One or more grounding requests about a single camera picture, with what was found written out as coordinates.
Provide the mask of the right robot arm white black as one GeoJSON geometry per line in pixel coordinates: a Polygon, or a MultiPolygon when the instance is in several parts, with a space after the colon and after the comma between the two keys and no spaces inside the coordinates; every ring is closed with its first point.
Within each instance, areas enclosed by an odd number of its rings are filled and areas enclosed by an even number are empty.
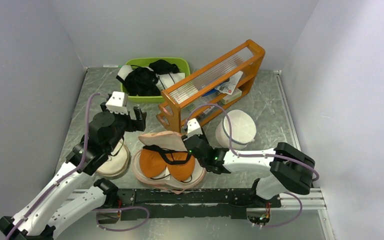
{"type": "Polygon", "coordinates": [[[202,135],[184,139],[187,151],[198,160],[201,167],[214,174],[235,172],[263,172],[250,193],[250,202],[262,207],[272,197],[291,192],[308,195],[312,184],[319,179],[315,161],[286,142],[266,150],[231,150],[213,148],[202,135]]]}

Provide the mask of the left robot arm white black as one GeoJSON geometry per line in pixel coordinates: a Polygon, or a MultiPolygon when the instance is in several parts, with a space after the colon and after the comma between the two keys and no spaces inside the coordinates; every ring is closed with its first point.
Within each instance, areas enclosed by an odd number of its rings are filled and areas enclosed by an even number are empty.
{"type": "Polygon", "coordinates": [[[92,119],[85,113],[85,132],[80,143],[73,147],[46,187],[14,216],[0,218],[0,231],[5,239],[54,240],[88,212],[120,203],[118,187],[109,179],[100,178],[84,195],[62,205],[108,160],[125,132],[146,129],[147,114],[138,106],[133,108],[135,119],[128,111],[115,111],[105,105],[101,108],[92,119]]]}

